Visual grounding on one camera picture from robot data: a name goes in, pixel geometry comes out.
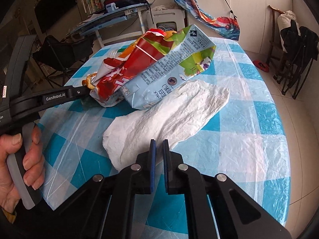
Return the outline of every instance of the hand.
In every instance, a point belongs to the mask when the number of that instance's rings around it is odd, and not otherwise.
[[[26,170],[23,180],[27,186],[32,186],[36,190],[43,184],[45,172],[43,144],[40,142],[41,130],[37,125],[33,129],[31,137],[30,150],[23,158],[23,167]],[[17,152],[21,146],[21,134],[0,136],[0,205],[9,213],[13,213],[21,197],[12,181],[6,159],[9,154]]]

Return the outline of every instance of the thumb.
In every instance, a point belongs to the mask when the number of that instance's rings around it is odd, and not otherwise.
[[[0,165],[5,163],[8,154],[17,152],[22,146],[21,134],[0,136]]]

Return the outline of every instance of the blue gripper pad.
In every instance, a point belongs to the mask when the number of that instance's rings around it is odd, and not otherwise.
[[[155,160],[156,160],[156,141],[154,139],[151,140],[150,150],[149,150],[149,159],[151,160],[151,166],[150,166],[151,193],[153,193],[154,186],[155,186]]]
[[[170,154],[169,146],[168,146],[168,140],[165,139],[163,141],[163,160],[164,160],[164,181],[165,181],[165,190],[168,192],[168,171],[169,167],[167,166],[169,163],[167,161],[170,161],[170,157],[167,154]]]

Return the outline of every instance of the plastic tablecloth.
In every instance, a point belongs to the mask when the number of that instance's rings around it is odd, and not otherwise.
[[[216,52],[208,70],[194,77],[230,89],[228,104],[195,136],[173,151],[202,174],[225,173],[278,222],[285,225],[290,200],[288,146],[274,101],[260,74],[237,42],[211,38]],[[102,60],[130,42],[106,46],[68,81],[80,86]],[[48,109],[42,129],[46,159],[46,202],[56,209],[93,175],[114,175],[102,134],[117,116],[133,112],[126,101],[103,108],[77,100]],[[156,167],[155,192],[137,195],[134,238],[188,238],[184,195],[167,195],[163,164]]]

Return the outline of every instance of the chip bag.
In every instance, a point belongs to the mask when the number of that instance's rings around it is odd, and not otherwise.
[[[150,29],[116,59],[104,59],[97,74],[83,81],[92,90],[90,95],[104,107],[120,102],[124,97],[117,92],[118,89],[170,50],[170,47],[165,47],[165,36],[166,33],[160,29]],[[163,44],[164,49],[159,50],[152,43]]]
[[[216,49],[196,25],[183,28],[164,41],[165,47],[149,42],[166,55],[121,87],[135,109],[152,107],[182,83],[207,70]]]

